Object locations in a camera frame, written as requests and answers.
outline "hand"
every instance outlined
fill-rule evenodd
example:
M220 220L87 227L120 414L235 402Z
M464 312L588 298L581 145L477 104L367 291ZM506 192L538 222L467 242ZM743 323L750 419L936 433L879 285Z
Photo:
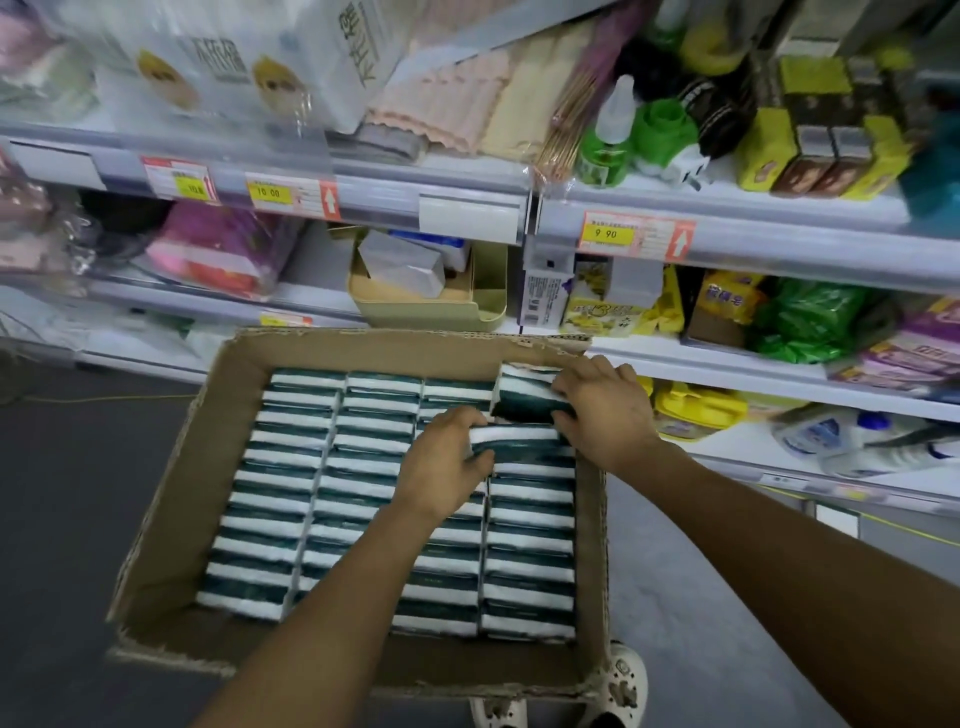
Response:
M493 450L464 460L470 428L486 424L487 418L473 407L437 415L403 458L394 503L434 525L452 516L493 470Z
M654 429L647 393L629 364L613 368L605 356L578 356L557 375L553 389L573 405L576 419L553 413L553 424L590 461L619 477L641 467L665 443Z

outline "shoe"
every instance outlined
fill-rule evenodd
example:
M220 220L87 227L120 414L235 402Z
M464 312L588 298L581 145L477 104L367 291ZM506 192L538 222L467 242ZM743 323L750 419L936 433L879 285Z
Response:
M472 697L470 712L476 728L527 728L526 700Z
M577 728L589 728L604 717L601 724L609 725L616 718L623 728L639 728L647 708L647 668L634 650L623 643L610 646L610 670L604 676L604 686L596 702L587 705L587 711Z

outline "yellow wire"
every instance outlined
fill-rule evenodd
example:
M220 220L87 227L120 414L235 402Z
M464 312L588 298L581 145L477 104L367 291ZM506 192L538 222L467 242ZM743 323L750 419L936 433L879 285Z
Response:
M789 491L782 491L780 488L771 488L768 485L760 485L759 483L757 483L756 485L757 487L762 488L765 491L770 491L771 493L778 493L781 496L792 497L795 500L813 500L813 498L798 496L796 493L790 493ZM917 528L911 528L908 525L903 525L901 523L894 523L893 521L887 521L886 519L882 519L880 516L873 516L869 513L864 513L863 511L857 511L846 505L844 506L844 508L848 511L854 512L860 518L864 518L869 521L874 521L877 523L883 523L883 525L888 525L891 528L896 528L900 531L906 531L907 533L912 533L914 536L921 536L925 539L929 539L930 541L936 541L938 544L946 544L947 546L957 546L958 548L960 548L960 542L951 541L950 539L944 539L944 538L941 538L940 536L934 536L932 533L926 533L925 531L918 530Z
M129 400L192 400L196 395L126 395L121 397L90 397L85 400L51 400L46 397L24 397L23 401L40 404L87 404L92 401L129 401Z

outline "gray floor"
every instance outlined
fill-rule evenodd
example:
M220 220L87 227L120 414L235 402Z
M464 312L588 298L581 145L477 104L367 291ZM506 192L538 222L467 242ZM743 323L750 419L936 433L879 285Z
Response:
M34 368L54 398L189 393L116 373ZM104 659L113 579L156 486L187 400L0 407L0 726L178 728L217 683ZM697 549L623 483L610 484L613 635L646 661L645 728L842 726ZM960 541L960 525L885 518ZM879 523L865 538L960 583L954 546ZM567 723L553 705L531 724ZM470 725L464 702L371 701L363 725Z

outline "person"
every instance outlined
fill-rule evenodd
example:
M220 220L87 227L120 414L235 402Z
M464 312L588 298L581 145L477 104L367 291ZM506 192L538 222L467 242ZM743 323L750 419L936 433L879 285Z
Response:
M662 441L629 365L577 357L553 387L576 412L554 413L570 444L646 496L700 548L851 726L957 724L960 590ZM404 458L392 502L194 728L351 724L420 549L492 470L490 451L461 455L469 428L485 424L480 412L460 407L426 428ZM581 725L636 728L646 702L643 663L625 645L615 644L612 656L604 705L588 706ZM472 704L477 725L525 726L522 704Z

